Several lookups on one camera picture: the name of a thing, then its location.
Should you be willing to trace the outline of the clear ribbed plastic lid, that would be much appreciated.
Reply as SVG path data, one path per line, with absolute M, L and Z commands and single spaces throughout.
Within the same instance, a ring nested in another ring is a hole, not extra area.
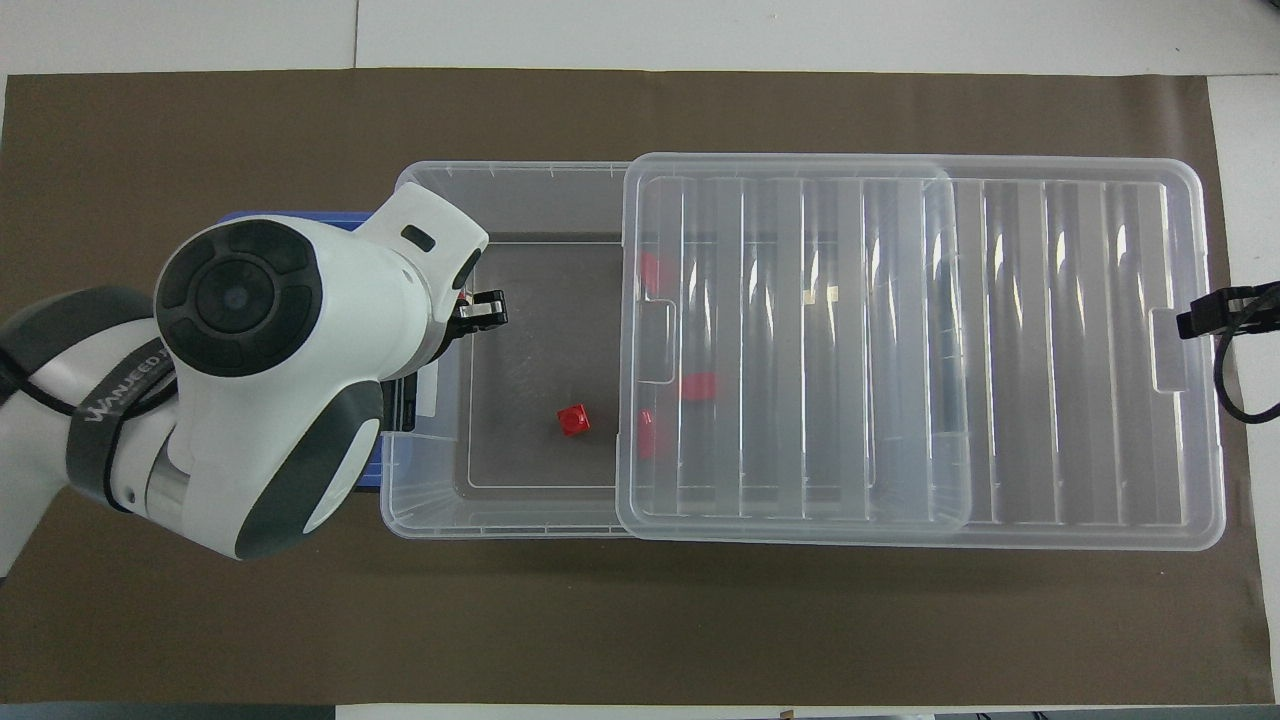
M 954 154 L 972 516 L 936 548 L 1197 552 L 1228 523 L 1204 188 L 1167 158 Z

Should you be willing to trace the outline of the clear plastic storage box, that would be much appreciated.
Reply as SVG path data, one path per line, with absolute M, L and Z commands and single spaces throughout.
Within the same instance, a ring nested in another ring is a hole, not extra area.
M 972 516 L 954 184 L 891 155 L 421 161 L 492 237 L 509 324 L 381 445 L 399 537 L 956 544 Z M 678 264 L 643 297 L 641 251 Z M 713 372 L 685 402 L 680 378 Z M 584 404 L 591 429 L 562 434 Z M 636 457 L 636 415 L 663 441 Z

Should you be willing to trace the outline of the brown table mat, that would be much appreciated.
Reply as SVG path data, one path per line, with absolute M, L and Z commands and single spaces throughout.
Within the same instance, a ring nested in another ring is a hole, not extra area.
M 234 210 L 370 210 L 422 159 L 658 150 L 1176 158 L 1229 281 L 1192 76 L 364 69 L 13 76 L 0 320 L 154 287 Z M 1252 705 L 1274 698 L 1245 432 L 1199 552 L 421 541 L 356 495 L 237 562 L 65 491 L 0 585 L 0 703 Z

